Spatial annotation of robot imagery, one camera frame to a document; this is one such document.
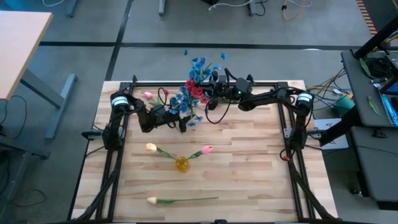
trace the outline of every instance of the white cable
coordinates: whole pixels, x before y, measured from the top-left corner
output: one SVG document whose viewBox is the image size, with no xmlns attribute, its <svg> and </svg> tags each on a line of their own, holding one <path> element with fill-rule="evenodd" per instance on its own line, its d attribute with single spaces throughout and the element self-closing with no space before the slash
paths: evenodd
<svg viewBox="0 0 398 224">
<path fill-rule="evenodd" d="M 61 0 L 61 1 L 59 1 L 59 2 L 57 2 L 57 3 L 54 3 L 54 4 L 51 4 L 51 5 L 46 4 L 46 3 L 44 2 L 44 0 L 42 0 L 42 2 L 43 2 L 43 5 L 44 5 L 44 6 L 53 7 L 53 6 L 56 6 L 56 5 L 58 5 L 58 4 L 63 3 L 64 0 Z"/>
<path fill-rule="evenodd" d="M 290 1 L 291 3 L 293 3 L 293 4 L 295 4 L 296 6 L 300 6 L 300 7 L 311 7 L 312 6 L 312 1 L 311 0 L 309 0 L 310 1 L 310 4 L 309 5 L 306 5 L 306 6 L 302 6 L 302 5 L 299 5 L 299 4 L 297 4 L 295 1 L 293 1 L 293 0 L 288 0 L 288 1 Z"/>
<path fill-rule="evenodd" d="M 244 4 L 242 4 L 242 5 L 237 5 L 237 6 L 235 6 L 235 5 L 231 5 L 231 4 L 226 4 L 226 3 L 218 3 L 218 4 L 215 4 L 215 5 L 212 5 L 210 8 L 209 8 L 209 11 L 211 11 L 211 9 L 213 9 L 213 8 L 215 8 L 216 6 L 232 6 L 232 7 L 241 7 L 241 6 L 245 6 L 245 5 L 247 5 L 247 4 L 249 4 L 250 2 L 252 2 L 253 0 L 249 0 L 248 2 L 246 2 L 246 3 L 244 3 Z"/>
</svg>

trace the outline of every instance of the gray floor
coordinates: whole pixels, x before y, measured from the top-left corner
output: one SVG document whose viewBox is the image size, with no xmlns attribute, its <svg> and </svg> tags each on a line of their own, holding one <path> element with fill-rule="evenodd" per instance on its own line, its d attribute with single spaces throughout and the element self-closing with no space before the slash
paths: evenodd
<svg viewBox="0 0 398 224">
<path fill-rule="evenodd" d="M 114 42 L 127 0 L 81 0 L 73 19 L 65 17 L 68 0 L 55 7 L 43 7 L 40 0 L 7 0 L 7 3 L 17 10 L 53 12 L 46 41 Z M 292 22 L 283 21 L 281 0 L 266 3 L 264 17 L 248 17 L 246 8 L 220 6 L 209 13 L 207 5 L 200 1 L 168 0 L 166 15 L 160 18 L 158 3 L 158 0 L 133 2 L 124 42 L 361 45 L 370 38 L 355 0 L 313 0 L 313 7 L 305 9 Z M 297 8 L 289 6 L 289 10 L 293 13 Z M 26 87 L 18 86 L 16 94 L 28 102 L 27 125 L 18 141 L 45 147 L 52 155 L 46 161 L 32 161 L 16 198 L 19 203 L 33 202 L 37 195 L 25 192 L 36 188 L 46 194 L 47 201 L 41 206 L 14 207 L 13 220 L 48 223 L 66 219 L 87 144 L 80 133 L 90 127 L 94 118 L 112 50 L 111 47 L 39 47 L 34 55 L 29 68 L 56 90 L 61 89 L 69 73 L 76 73 L 78 81 L 53 141 L 43 138 L 52 107 Z M 209 61 L 230 68 L 236 76 L 250 73 L 257 80 L 302 79 L 307 85 L 318 84 L 342 68 L 337 50 L 189 49 L 187 56 L 183 50 L 121 48 L 112 80 L 130 80 L 132 75 L 139 80 L 184 80 L 189 61 L 195 56 L 206 56 Z M 225 62 L 220 60 L 221 51 L 228 55 Z M 349 87 L 345 77 L 338 84 Z M 13 99 L 9 106 L 4 126 L 10 134 L 15 134 L 21 126 L 23 105 Z M 315 113 L 316 118 L 334 116 L 329 110 Z M 380 211 L 370 199 L 349 194 L 348 189 L 356 183 L 357 166 L 353 161 L 349 149 L 325 156 L 340 218 L 398 223 L 398 212 Z"/>
</svg>

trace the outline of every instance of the small glass vase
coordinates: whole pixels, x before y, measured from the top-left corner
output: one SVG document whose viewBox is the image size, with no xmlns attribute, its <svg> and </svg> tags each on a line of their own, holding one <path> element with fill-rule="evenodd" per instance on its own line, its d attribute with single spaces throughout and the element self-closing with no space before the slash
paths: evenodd
<svg viewBox="0 0 398 224">
<path fill-rule="evenodd" d="M 189 160 L 186 157 L 181 156 L 175 161 L 175 166 L 180 172 L 186 172 L 190 168 Z"/>
</svg>

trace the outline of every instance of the wooden table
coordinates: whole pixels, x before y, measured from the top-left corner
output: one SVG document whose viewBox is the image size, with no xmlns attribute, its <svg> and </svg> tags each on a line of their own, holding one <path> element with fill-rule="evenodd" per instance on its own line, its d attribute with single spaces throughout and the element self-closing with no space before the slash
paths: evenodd
<svg viewBox="0 0 398 224">
<path fill-rule="evenodd" d="M 50 88 L 27 66 L 50 24 L 49 12 L 0 11 L 0 100 L 10 100 L 19 82 L 55 107 L 47 139 L 55 137 L 75 74 L 70 74 L 61 94 Z"/>
<path fill-rule="evenodd" d="M 109 96 L 118 90 L 119 84 L 105 82 L 103 85 L 95 118 L 99 127 L 104 127 L 109 120 Z M 289 86 L 305 88 L 303 81 L 289 81 Z M 166 89 L 171 95 L 178 90 L 177 87 Z M 157 87 L 135 87 L 133 95 L 142 98 L 144 91 L 156 95 Z M 269 88 L 253 88 L 253 93 L 264 91 Z M 219 119 L 225 109 L 226 105 L 221 105 L 210 111 L 210 118 Z M 286 162 L 279 158 L 284 141 L 277 105 L 259 106 L 250 112 L 231 105 L 220 124 L 210 124 L 204 119 L 183 134 L 166 125 L 142 133 L 134 114 L 130 117 L 126 136 L 115 222 L 297 221 L 289 170 Z M 148 142 L 175 156 L 189 156 L 204 145 L 212 145 L 214 150 L 192 160 L 190 170 L 181 173 L 170 159 L 146 152 L 144 146 Z M 317 146 L 310 138 L 307 144 Z M 102 145 L 102 140 L 92 141 L 88 152 Z M 312 191 L 336 216 L 322 152 L 306 147 L 303 156 Z M 72 218 L 80 216 L 98 193 L 105 158 L 106 150 L 102 150 L 85 159 Z M 303 193 L 300 195 L 307 213 Z M 154 206 L 146 201 L 147 197 L 219 199 Z"/>
</svg>

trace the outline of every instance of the white tulip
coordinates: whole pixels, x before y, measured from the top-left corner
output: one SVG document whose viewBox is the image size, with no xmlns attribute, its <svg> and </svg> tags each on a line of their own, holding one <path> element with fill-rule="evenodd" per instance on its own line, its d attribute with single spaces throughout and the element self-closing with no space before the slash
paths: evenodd
<svg viewBox="0 0 398 224">
<path fill-rule="evenodd" d="M 153 205 L 156 205 L 157 203 L 157 198 L 156 197 L 149 197 L 147 198 L 147 201 Z"/>
<path fill-rule="evenodd" d="M 145 146 L 145 150 L 148 151 L 148 152 L 156 152 L 157 151 L 157 147 L 156 147 L 155 144 L 148 143 Z"/>
</svg>

